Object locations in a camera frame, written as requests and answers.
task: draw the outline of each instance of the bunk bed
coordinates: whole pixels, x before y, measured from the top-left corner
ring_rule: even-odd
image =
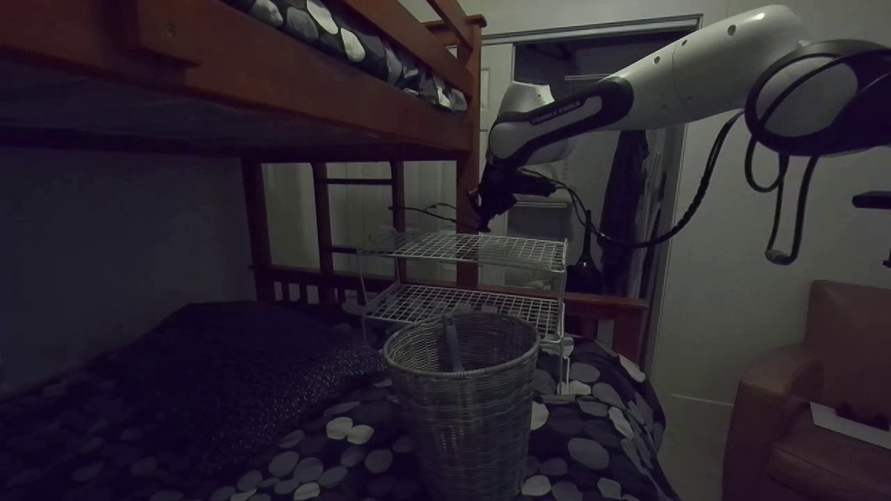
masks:
[[[403,161],[449,158],[458,220],[470,220],[485,19],[430,5],[441,19],[423,26],[395,0],[0,2],[0,144],[239,158],[257,279],[257,304],[183,306],[4,400],[0,498],[423,498],[380,356],[329,310],[356,282],[335,270],[327,161],[389,161],[398,228]],[[321,270],[272,265],[267,161],[311,164]],[[622,352],[644,355],[644,304],[569,310],[616,321]],[[555,403],[534,432],[534,494],[672,498],[645,377],[608,352],[586,356],[598,393]]]

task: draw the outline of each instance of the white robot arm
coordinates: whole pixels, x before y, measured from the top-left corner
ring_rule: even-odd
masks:
[[[886,144],[891,54],[872,43],[807,44],[794,11],[767,5],[666,44],[574,97],[547,101],[534,86],[508,93],[473,192],[481,228],[515,203],[515,192],[555,192],[522,171],[586,130],[662,128],[747,110],[757,143],[779,154]]]

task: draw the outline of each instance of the white wall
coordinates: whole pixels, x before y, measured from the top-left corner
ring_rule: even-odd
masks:
[[[754,8],[754,0],[463,0],[466,11],[488,16],[485,33],[611,26],[658,16],[703,14],[715,22]],[[861,36],[891,44],[891,2],[886,0],[787,0],[813,40]],[[712,130],[723,118],[686,128],[673,211],[691,197]],[[804,292],[813,279],[842,279],[891,286],[879,259],[891,249],[891,215],[850,210],[861,190],[888,190],[888,151],[824,158],[810,192],[801,259],[775,268],[762,259],[771,203],[744,183],[735,130],[722,171],[694,226],[669,245],[659,292],[655,381],[669,396],[730,403],[740,371],[760,355],[801,335]]]
[[[0,151],[0,393],[251,297],[238,164]]]

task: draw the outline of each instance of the mesh wastebasket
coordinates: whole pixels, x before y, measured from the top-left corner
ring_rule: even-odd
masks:
[[[534,329],[505,314],[458,314],[387,339],[385,359],[432,498],[519,495],[534,356]]]

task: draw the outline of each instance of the metal wire rack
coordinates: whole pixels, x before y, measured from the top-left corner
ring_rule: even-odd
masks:
[[[453,286],[394,285],[368,304],[368,321],[434,323],[458,313],[498,313],[530,323],[541,335],[562,332],[562,302],[534,296],[505,296]]]
[[[414,261],[473,261],[527,270],[565,270],[565,243],[505,235],[434,232],[398,245],[389,257]]]

